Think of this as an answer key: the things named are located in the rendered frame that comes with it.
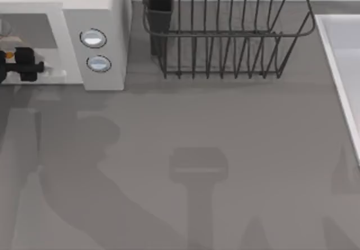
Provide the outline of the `small round microwave knob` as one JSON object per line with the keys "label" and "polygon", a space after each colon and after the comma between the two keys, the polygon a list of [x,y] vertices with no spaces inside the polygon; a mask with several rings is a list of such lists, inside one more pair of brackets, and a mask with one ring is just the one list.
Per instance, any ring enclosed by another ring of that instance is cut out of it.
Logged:
{"label": "small round microwave knob", "polygon": [[87,67],[96,73],[104,73],[111,69],[111,61],[101,55],[89,57],[86,61]]}

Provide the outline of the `large round microwave knob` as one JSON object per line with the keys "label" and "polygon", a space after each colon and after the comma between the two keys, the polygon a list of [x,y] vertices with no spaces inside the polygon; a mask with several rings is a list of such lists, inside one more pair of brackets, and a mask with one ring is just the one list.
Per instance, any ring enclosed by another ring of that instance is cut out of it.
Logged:
{"label": "large round microwave knob", "polygon": [[79,39],[88,48],[102,48],[107,43],[105,33],[95,28],[80,32]]}

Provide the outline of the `pale microwave oven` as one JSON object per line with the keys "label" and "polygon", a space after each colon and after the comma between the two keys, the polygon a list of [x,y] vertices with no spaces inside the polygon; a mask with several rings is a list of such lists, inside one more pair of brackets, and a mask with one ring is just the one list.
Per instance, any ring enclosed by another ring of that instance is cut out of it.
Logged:
{"label": "pale microwave oven", "polygon": [[[34,48],[45,63],[35,82],[21,82],[10,73],[0,84],[81,84],[89,91],[121,91],[127,74],[132,0],[0,0],[0,17]],[[88,48],[80,32],[105,33],[102,48]],[[111,69],[91,71],[89,57],[105,56]]]}

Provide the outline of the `dark cutlery holder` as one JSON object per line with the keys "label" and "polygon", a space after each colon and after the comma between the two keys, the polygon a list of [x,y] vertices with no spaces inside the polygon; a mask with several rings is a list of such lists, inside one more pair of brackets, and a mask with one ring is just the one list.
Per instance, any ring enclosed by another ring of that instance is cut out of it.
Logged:
{"label": "dark cutlery holder", "polygon": [[163,56],[166,36],[170,29],[174,0],[143,0],[150,35],[151,55]]}

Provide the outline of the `white sink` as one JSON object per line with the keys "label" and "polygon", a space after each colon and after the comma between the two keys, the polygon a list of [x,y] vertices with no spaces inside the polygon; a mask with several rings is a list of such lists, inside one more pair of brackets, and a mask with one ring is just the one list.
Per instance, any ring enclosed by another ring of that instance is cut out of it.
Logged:
{"label": "white sink", "polygon": [[315,19],[360,167],[360,14]]}

